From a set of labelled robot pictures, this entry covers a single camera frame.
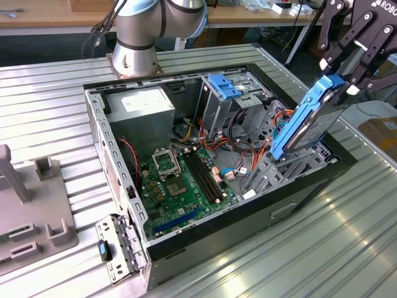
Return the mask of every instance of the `label sticker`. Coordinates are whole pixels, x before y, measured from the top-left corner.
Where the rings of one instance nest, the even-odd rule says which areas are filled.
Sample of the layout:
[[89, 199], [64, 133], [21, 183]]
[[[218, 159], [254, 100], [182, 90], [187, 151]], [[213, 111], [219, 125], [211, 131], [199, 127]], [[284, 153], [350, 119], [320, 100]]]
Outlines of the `label sticker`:
[[385, 124], [389, 129], [397, 129], [397, 124], [394, 122], [385, 121], [383, 124]]
[[168, 105], [166, 98], [159, 89], [147, 89], [122, 98], [127, 112], [143, 111], [147, 109], [161, 109]]
[[321, 117], [318, 117], [313, 125], [309, 128], [309, 131], [305, 133], [303, 138], [298, 142], [296, 148], [305, 146], [307, 144], [317, 141], [323, 133], [331, 126], [332, 123], [339, 117], [342, 111], [336, 111]]

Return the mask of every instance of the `blue latch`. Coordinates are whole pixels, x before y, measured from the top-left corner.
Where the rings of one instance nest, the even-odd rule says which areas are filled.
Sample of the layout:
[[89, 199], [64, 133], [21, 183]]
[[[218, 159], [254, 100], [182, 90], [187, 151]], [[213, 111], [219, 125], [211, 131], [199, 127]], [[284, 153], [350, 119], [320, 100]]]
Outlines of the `blue latch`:
[[226, 76], [223, 74], [211, 74], [208, 76], [208, 79], [212, 83], [212, 86], [221, 94], [223, 99], [231, 99], [243, 95], [243, 93], [238, 91], [231, 81], [226, 79]]

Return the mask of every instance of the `red cable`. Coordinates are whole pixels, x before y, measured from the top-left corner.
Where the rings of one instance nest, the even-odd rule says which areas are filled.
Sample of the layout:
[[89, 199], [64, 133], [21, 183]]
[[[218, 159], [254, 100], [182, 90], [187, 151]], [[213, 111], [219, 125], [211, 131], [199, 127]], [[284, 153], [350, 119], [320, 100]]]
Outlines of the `red cable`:
[[138, 174], [138, 157], [136, 156], [136, 153], [134, 151], [134, 149], [132, 148], [132, 146], [123, 138], [118, 138], [120, 141], [122, 141], [124, 144], [126, 144], [129, 149], [131, 150], [132, 154], [134, 154], [134, 159], [135, 159], [135, 166], [136, 166], [136, 186], [138, 187], [138, 181], [139, 181], [139, 174]]

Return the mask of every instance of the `blue drive bracket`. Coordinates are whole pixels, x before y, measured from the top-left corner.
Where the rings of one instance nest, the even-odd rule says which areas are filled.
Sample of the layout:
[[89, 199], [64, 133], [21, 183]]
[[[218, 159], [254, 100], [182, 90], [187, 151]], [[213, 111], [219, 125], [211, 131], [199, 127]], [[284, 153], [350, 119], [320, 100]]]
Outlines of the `blue drive bracket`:
[[212, 86], [221, 94], [223, 99], [240, 97], [242, 92], [238, 91], [230, 80], [223, 74], [211, 74], [208, 76]]
[[[299, 108], [295, 110], [294, 115], [290, 121], [284, 126], [279, 135], [273, 140], [270, 152], [274, 158], [279, 159], [284, 155], [284, 148], [291, 138], [301, 129], [302, 124], [308, 118], [308, 116], [314, 111], [320, 109], [324, 95], [327, 91], [336, 89], [343, 85], [345, 81], [337, 74], [329, 76], [323, 76], [317, 80], [316, 84], [306, 93], [302, 99]], [[311, 147], [316, 142], [320, 141], [317, 139], [314, 142], [308, 144]]]

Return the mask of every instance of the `ram slot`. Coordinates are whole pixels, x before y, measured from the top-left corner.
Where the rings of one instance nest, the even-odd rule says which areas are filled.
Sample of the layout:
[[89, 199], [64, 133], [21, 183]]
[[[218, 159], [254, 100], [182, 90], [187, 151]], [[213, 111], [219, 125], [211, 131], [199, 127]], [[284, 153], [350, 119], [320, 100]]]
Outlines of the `ram slot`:
[[204, 167], [200, 158], [196, 154], [184, 155], [183, 158], [198, 186], [204, 192], [207, 201], [210, 204], [214, 204], [216, 199], [221, 200], [223, 198], [222, 193]]

